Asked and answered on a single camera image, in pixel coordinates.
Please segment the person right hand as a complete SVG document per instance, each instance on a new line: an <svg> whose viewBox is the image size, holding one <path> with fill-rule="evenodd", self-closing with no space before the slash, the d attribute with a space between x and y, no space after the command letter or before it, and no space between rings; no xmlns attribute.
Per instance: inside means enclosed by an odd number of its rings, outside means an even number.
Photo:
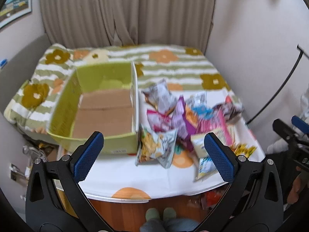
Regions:
<svg viewBox="0 0 309 232"><path fill-rule="evenodd" d="M305 185L308 185L308 172L301 169L299 166L296 167L299 175L293 181L292 189L288 194L287 203L294 204L299 199L300 192L304 189Z"/></svg>

